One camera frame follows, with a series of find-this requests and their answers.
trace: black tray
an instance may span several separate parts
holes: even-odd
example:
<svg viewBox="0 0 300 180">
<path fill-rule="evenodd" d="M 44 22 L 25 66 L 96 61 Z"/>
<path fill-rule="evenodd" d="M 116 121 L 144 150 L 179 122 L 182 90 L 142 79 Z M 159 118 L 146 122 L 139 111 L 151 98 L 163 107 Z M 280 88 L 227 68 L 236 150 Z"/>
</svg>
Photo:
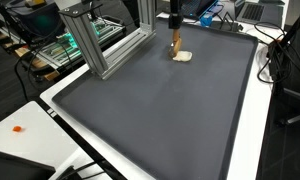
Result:
<svg viewBox="0 0 300 180">
<path fill-rule="evenodd" d="M 226 179 L 258 41 L 183 25 L 191 62 L 171 61 L 172 30 L 107 81 L 85 73 L 53 101 L 158 179 Z"/>
</svg>

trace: computer screen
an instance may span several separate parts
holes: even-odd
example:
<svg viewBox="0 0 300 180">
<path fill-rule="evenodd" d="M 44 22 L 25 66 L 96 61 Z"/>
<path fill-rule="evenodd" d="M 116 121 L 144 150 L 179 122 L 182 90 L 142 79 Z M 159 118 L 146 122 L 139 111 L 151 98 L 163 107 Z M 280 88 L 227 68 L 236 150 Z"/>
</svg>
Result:
<svg viewBox="0 0 300 180">
<path fill-rule="evenodd" d="M 0 179 L 47 180 L 54 173 L 51 166 L 0 152 Z"/>
<path fill-rule="evenodd" d="M 24 0 L 12 0 L 6 7 L 7 12 L 33 37 L 52 37 L 64 33 L 59 8 L 54 0 L 46 0 L 46 4 L 38 8 L 26 7 Z"/>
</svg>

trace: small beige object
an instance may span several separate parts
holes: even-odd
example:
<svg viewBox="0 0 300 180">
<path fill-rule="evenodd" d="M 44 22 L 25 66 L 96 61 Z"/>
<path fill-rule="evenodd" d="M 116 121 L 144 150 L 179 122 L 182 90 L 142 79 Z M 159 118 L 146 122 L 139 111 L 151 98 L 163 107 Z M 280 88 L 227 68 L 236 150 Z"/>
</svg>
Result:
<svg viewBox="0 0 300 180">
<path fill-rule="evenodd" d="M 192 58 L 192 53 L 189 51 L 179 51 L 177 56 L 172 58 L 175 61 L 187 62 Z"/>
</svg>

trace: orange object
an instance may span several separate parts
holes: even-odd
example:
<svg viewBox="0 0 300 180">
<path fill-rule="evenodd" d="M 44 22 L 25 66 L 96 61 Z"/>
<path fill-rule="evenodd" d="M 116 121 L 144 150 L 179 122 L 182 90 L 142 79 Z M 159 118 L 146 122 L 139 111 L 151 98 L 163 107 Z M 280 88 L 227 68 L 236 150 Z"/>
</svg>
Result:
<svg viewBox="0 0 300 180">
<path fill-rule="evenodd" d="M 22 128 L 20 126 L 15 126 L 15 127 L 13 127 L 12 130 L 15 132 L 20 132 L 22 130 Z"/>
<path fill-rule="evenodd" d="M 173 30 L 172 42 L 173 42 L 173 46 L 172 46 L 172 49 L 169 50 L 169 56 L 171 58 L 174 58 L 174 57 L 177 56 L 177 54 L 180 50 L 181 44 L 182 44 L 179 29 L 174 29 Z"/>
</svg>

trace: white surface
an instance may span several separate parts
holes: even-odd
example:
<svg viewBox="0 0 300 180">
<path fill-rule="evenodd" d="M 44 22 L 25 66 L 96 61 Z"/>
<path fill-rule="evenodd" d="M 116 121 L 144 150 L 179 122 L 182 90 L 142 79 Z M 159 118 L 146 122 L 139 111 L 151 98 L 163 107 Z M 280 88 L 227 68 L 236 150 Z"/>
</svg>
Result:
<svg viewBox="0 0 300 180">
<path fill-rule="evenodd" d="M 13 132 L 21 126 L 21 132 Z M 55 168 L 55 180 L 70 165 L 79 168 L 93 160 L 36 103 L 29 102 L 0 122 L 0 152 L 18 156 Z M 103 170 L 93 165 L 79 172 L 87 177 Z M 107 174 L 91 180 L 110 180 Z"/>
<path fill-rule="evenodd" d="M 284 16 L 286 16 L 289 1 L 285 0 Z M 243 24 L 246 30 L 251 25 Z M 273 35 L 279 35 L 278 30 L 263 28 Z M 266 61 L 266 51 L 263 45 L 258 46 L 249 82 L 246 89 L 245 99 L 242 106 L 237 135 L 234 143 L 231 163 L 228 172 L 228 180 L 253 180 L 256 177 L 259 156 L 261 152 L 264 128 L 266 124 L 271 86 L 264 84 L 257 79 L 257 72 Z M 52 97 L 65 88 L 72 81 L 88 70 L 87 65 L 82 66 L 74 73 L 41 94 L 43 99 L 52 109 L 54 109 L 64 120 L 66 120 L 77 132 L 79 132 L 101 155 L 103 155 L 114 167 L 116 167 L 128 179 L 153 179 L 149 174 L 142 171 L 123 155 L 118 153 L 98 136 L 90 132 L 87 128 L 79 124 L 74 118 L 69 116 L 54 102 Z"/>
</svg>

